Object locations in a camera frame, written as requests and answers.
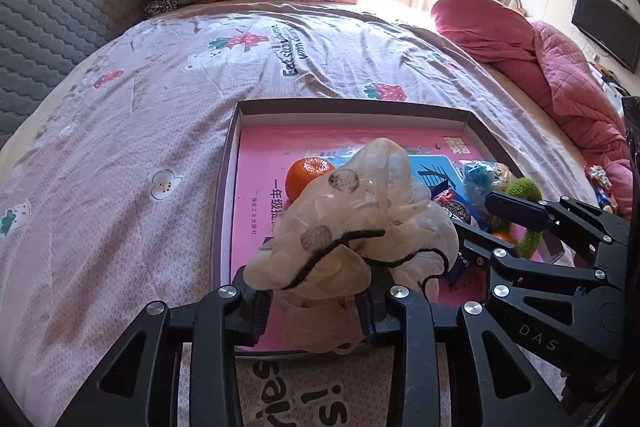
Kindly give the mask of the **grey quilted headboard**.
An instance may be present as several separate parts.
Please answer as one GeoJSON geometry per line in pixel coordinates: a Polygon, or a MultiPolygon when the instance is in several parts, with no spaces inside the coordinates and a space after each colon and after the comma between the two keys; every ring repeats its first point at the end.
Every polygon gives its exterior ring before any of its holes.
{"type": "Polygon", "coordinates": [[[143,0],[1,0],[1,139],[86,57],[134,26],[143,0]]]}

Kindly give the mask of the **white drawer cabinet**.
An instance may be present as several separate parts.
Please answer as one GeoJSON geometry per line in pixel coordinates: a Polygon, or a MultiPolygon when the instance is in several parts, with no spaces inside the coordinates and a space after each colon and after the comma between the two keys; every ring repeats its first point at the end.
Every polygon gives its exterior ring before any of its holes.
{"type": "Polygon", "coordinates": [[[608,101],[611,102],[618,113],[623,113],[623,98],[631,96],[631,93],[617,80],[612,70],[598,63],[591,64],[590,67],[608,101]]]}

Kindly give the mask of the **large orange mandarin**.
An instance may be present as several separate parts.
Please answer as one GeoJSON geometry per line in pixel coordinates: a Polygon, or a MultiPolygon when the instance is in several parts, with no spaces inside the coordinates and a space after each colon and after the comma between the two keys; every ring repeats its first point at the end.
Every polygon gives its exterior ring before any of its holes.
{"type": "Polygon", "coordinates": [[[294,202],[309,183],[334,169],[335,167],[322,157],[311,156],[296,160],[285,177],[285,193],[288,200],[294,202]]]}

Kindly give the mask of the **beige polka dot scrunchie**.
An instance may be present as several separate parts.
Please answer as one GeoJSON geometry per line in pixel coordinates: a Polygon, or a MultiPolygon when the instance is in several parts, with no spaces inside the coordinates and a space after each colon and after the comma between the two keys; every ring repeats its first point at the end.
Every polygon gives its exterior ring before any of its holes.
{"type": "Polygon", "coordinates": [[[406,151],[378,138],[306,186],[246,262],[244,280],[272,291],[278,348],[345,352],[364,338],[355,297],[372,267],[437,297],[458,254],[452,220],[412,175],[406,151]]]}

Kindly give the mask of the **red blue Kinder egg toy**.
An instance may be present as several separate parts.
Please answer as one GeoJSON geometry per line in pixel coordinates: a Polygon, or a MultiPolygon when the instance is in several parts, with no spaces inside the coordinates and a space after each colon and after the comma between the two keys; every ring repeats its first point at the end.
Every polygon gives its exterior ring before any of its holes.
{"type": "Polygon", "coordinates": [[[487,212],[485,198],[490,192],[504,192],[514,180],[513,173],[502,162],[465,160],[461,166],[466,200],[478,212],[487,212]]]}

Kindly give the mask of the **pink strawberry print bedsheet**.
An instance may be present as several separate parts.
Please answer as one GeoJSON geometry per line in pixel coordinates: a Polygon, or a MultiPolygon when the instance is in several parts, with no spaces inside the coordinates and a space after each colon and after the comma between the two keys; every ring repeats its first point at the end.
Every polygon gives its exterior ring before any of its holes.
{"type": "Polygon", "coordinates": [[[1,377],[37,426],[145,303],[212,283],[216,183],[235,105],[365,98],[473,112],[544,196],[592,199],[582,155],[515,87],[427,22],[359,6],[191,6],[93,53],[1,154],[1,377]]]}

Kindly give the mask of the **black flat television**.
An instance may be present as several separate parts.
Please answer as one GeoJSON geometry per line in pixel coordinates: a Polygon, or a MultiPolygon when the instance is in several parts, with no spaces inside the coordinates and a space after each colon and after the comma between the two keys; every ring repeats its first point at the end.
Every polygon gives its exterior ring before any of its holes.
{"type": "Polygon", "coordinates": [[[572,24],[629,72],[636,71],[640,26],[620,5],[613,0],[576,0],[572,24]]]}

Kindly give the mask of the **small colourful doll toy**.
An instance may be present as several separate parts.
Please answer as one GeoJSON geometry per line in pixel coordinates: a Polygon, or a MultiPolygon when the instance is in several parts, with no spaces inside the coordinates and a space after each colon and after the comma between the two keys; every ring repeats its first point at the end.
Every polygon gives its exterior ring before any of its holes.
{"type": "Polygon", "coordinates": [[[591,185],[599,207],[612,215],[617,215],[618,205],[612,192],[612,183],[600,165],[585,165],[584,173],[591,185]]]}

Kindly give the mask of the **pink quilted blanket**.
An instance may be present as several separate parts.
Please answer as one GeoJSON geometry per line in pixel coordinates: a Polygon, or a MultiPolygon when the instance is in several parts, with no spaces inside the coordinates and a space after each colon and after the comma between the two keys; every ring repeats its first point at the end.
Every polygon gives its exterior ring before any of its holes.
{"type": "Polygon", "coordinates": [[[437,0],[437,31],[508,77],[578,148],[604,168],[618,211],[634,210],[634,174],[626,128],[574,41],[553,26],[526,18],[496,0],[437,0]]]}

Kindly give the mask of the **small orange mandarin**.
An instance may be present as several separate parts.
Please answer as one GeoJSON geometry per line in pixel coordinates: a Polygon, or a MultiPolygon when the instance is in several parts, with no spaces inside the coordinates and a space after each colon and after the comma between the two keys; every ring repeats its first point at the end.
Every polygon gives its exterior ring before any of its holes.
{"type": "Polygon", "coordinates": [[[491,235],[497,237],[497,239],[501,239],[503,242],[506,242],[506,243],[510,243],[510,244],[516,243],[516,240],[514,239],[514,237],[508,232],[497,231],[497,232],[492,232],[491,235]]]}

